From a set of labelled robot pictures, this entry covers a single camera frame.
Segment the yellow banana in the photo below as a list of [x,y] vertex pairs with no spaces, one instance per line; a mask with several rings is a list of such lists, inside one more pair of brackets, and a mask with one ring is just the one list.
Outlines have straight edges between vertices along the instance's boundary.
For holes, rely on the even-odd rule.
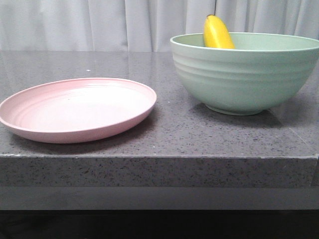
[[203,39],[205,47],[235,48],[225,23],[219,17],[211,14],[206,17],[204,22]]

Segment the pink plate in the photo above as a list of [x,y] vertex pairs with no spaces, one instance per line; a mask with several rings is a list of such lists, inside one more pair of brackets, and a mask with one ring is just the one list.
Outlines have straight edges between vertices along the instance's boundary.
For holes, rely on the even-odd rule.
[[10,96],[0,105],[0,120],[12,133],[33,141],[81,143],[135,127],[156,100],[152,88],[127,79],[69,79]]

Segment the green bowl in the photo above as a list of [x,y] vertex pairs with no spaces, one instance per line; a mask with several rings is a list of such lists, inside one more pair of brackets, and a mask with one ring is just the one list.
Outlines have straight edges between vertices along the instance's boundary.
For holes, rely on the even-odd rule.
[[171,38],[173,61],[186,90],[213,111],[254,115],[294,96],[319,58],[316,39],[232,32],[233,49],[204,46],[201,33]]

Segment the white curtain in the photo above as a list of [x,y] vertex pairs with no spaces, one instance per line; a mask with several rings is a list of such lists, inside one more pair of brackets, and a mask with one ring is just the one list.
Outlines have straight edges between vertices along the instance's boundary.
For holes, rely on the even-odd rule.
[[165,52],[209,14],[231,32],[319,36],[316,0],[3,0],[0,48]]

